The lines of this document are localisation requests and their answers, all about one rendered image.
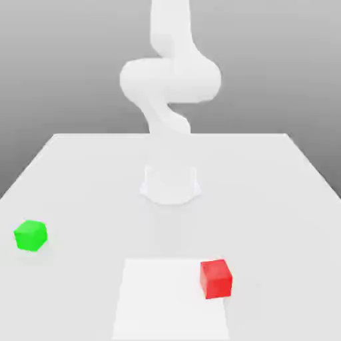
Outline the small red cube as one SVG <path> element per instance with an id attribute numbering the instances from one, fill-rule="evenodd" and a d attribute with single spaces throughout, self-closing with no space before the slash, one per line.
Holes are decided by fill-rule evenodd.
<path id="1" fill-rule="evenodd" d="M 233 277 L 225 259 L 200 263 L 200 285 L 206 299 L 230 297 Z"/>

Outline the small green cube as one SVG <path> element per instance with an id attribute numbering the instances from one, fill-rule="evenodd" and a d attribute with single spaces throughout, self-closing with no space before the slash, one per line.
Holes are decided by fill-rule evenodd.
<path id="1" fill-rule="evenodd" d="M 45 223 L 36 220 L 22 222 L 14 231 L 17 248 L 37 252 L 48 239 Z"/>

